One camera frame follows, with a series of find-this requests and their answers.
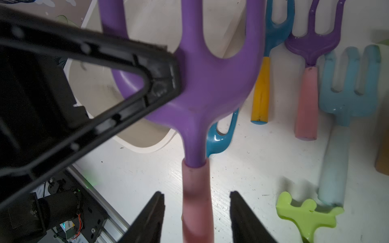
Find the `white table surface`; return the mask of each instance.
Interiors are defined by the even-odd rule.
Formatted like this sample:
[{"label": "white table surface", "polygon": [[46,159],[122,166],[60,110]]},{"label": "white table surface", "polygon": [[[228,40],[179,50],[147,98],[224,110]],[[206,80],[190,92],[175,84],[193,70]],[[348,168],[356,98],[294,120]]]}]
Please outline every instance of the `white table surface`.
[{"label": "white table surface", "polygon": [[[316,17],[318,33],[332,29],[336,2],[320,1]],[[302,35],[306,30],[310,3],[311,0],[296,0],[295,35]],[[273,19],[285,19],[286,1],[275,0],[274,4]],[[356,46],[362,52],[372,41],[389,38],[388,10],[387,0],[347,0],[342,40],[336,48],[338,57],[347,46]],[[384,96],[389,87],[389,51],[381,47],[381,52],[378,93],[380,101],[386,101],[387,105]],[[316,189],[333,117],[320,112],[316,141],[296,139],[293,126],[304,60],[286,50],[283,44],[273,49],[270,56],[269,123],[259,126],[250,122],[251,94],[240,110],[230,147],[210,158],[215,242],[232,242],[230,191],[238,191],[244,197],[278,242],[301,242],[296,226],[277,216],[278,195],[289,191],[297,201],[307,198],[318,201]],[[316,231],[317,243],[388,242],[389,176],[374,169],[382,128],[382,121],[377,117],[382,107],[381,102],[374,116],[352,120],[345,213],[337,217],[335,229],[322,227]],[[223,119],[220,130],[227,130],[228,125],[229,119]],[[122,147],[110,139],[74,166],[130,224],[154,192],[161,191],[166,205],[161,242],[181,242],[181,160],[184,156],[181,137],[175,135],[164,148],[149,154]]]}]

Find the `light blue garden rake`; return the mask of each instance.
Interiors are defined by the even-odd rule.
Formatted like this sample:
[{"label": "light blue garden rake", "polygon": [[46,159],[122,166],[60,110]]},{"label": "light blue garden rake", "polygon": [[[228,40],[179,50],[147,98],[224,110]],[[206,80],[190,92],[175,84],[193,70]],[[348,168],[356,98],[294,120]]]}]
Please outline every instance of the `light blue garden rake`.
[{"label": "light blue garden rake", "polygon": [[351,117],[369,116],[378,104],[377,84],[380,73],[380,49],[376,45],[365,48],[363,58],[368,60],[364,94],[356,92],[360,56],[358,49],[346,49],[349,62],[343,90],[331,90],[335,70],[335,54],[325,55],[323,79],[320,88],[320,109],[336,117],[336,125],[324,156],[322,175],[319,183],[319,199],[326,205],[343,206],[349,163],[350,120]]}]

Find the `green plastic toy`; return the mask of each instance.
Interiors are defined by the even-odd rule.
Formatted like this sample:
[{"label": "green plastic toy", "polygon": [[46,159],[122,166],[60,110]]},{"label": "green plastic toy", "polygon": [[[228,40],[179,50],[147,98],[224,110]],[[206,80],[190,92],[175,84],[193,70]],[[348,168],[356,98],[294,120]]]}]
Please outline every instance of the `green plastic toy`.
[{"label": "green plastic toy", "polygon": [[329,213],[317,212],[317,204],[312,199],[305,200],[301,207],[294,207],[291,202],[292,196],[288,192],[281,193],[276,205],[277,214],[297,226],[303,242],[313,243],[315,230],[319,227],[335,228],[335,216],[344,212],[341,207],[333,208]]}]

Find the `black plastic frame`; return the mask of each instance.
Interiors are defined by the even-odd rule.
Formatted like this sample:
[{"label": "black plastic frame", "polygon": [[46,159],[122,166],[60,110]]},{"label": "black plastic frame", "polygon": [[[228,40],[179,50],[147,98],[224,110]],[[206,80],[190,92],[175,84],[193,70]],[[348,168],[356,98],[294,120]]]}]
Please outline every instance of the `black plastic frame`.
[{"label": "black plastic frame", "polygon": [[234,243],[277,243],[237,191],[230,193]]},{"label": "black plastic frame", "polygon": [[155,192],[118,243],[159,243],[165,215],[165,196]]},{"label": "black plastic frame", "polygon": [[[0,7],[0,46],[120,69],[136,73],[144,81],[137,93],[74,129],[27,165],[4,167],[12,163],[3,161],[0,209],[181,93],[178,62],[158,46],[65,26],[4,7]],[[140,65],[139,57],[150,62]],[[155,67],[169,76],[156,76]],[[155,84],[160,91],[161,83],[165,84],[163,92],[153,92]]]}]

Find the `purple garden fork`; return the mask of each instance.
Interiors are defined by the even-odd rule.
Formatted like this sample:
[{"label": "purple garden fork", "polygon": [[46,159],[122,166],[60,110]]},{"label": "purple garden fork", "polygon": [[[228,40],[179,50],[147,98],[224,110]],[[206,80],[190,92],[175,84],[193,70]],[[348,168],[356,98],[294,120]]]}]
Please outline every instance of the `purple garden fork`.
[{"label": "purple garden fork", "polygon": [[339,0],[336,6],[334,30],[327,35],[315,32],[315,14],[319,0],[313,0],[308,15],[308,32],[303,37],[290,34],[285,41],[286,48],[305,58],[305,71],[298,100],[294,134],[307,141],[316,140],[318,122],[317,59],[331,52],[340,42],[343,6],[346,0]]},{"label": "purple garden fork", "polygon": [[[182,165],[184,242],[213,242],[209,162],[206,139],[210,126],[236,110],[253,88],[264,48],[264,0],[247,0],[246,40],[238,54],[220,59],[208,50],[203,35],[202,0],[182,0],[182,38],[175,56],[183,91],[147,116],[177,130],[183,139]],[[99,0],[103,31],[128,38],[123,0]],[[140,90],[137,75],[112,70],[124,98]]]}]

